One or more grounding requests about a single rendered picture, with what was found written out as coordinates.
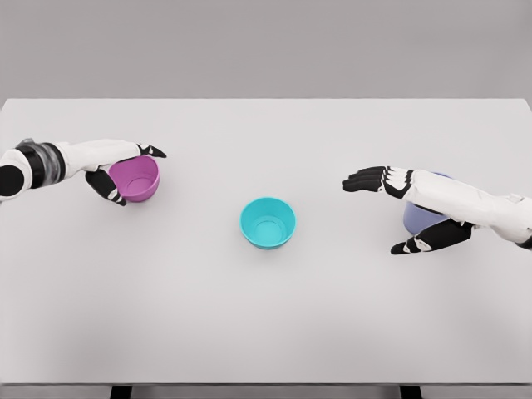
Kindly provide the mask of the purple bowl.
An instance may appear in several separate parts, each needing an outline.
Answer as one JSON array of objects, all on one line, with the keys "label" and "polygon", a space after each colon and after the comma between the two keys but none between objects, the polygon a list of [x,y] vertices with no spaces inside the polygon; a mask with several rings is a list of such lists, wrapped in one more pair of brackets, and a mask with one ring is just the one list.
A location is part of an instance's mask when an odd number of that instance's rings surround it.
[{"label": "purple bowl", "polygon": [[148,155],[116,162],[110,167],[108,174],[127,202],[148,200],[155,194],[160,183],[159,166]]}]

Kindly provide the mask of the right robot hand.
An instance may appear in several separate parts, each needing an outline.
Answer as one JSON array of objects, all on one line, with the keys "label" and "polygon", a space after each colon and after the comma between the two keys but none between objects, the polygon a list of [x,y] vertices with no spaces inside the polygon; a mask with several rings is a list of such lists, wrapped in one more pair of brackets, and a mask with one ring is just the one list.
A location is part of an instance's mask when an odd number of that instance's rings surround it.
[{"label": "right robot hand", "polygon": [[445,220],[392,246],[393,255],[445,249],[465,242],[472,235],[474,224],[461,213],[466,206],[464,185],[445,176],[397,166],[372,166],[349,175],[342,182],[342,189],[385,193],[446,216]]}]

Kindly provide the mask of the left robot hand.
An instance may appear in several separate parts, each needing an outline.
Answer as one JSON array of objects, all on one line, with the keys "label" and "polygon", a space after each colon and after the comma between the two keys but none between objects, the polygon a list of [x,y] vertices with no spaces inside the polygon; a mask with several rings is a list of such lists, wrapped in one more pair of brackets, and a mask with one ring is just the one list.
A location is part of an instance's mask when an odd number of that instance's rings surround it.
[{"label": "left robot hand", "polygon": [[122,207],[126,206],[127,201],[123,198],[115,182],[102,167],[141,155],[149,155],[152,158],[167,157],[165,152],[153,145],[125,140],[96,140],[86,144],[96,146],[88,151],[88,162],[82,168],[86,172],[86,182],[104,200],[109,200]]}]

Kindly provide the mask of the lavender blue cup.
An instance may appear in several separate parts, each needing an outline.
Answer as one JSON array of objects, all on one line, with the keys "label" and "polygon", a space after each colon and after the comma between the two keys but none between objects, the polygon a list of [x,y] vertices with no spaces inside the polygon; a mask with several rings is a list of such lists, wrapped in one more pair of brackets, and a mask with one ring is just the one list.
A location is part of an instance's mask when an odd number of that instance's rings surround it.
[{"label": "lavender blue cup", "polygon": [[422,230],[448,219],[449,217],[445,214],[425,209],[417,203],[411,202],[410,195],[406,195],[402,223],[411,235],[419,234]]}]

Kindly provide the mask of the turquoise bowl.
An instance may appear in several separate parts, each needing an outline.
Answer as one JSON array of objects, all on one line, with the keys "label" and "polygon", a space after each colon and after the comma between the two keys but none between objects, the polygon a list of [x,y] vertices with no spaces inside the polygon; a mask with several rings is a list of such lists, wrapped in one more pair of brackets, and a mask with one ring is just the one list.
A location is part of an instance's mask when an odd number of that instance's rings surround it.
[{"label": "turquoise bowl", "polygon": [[297,224],[290,204],[274,197],[253,199],[239,216],[242,235],[259,249],[277,249],[285,245],[293,237]]}]

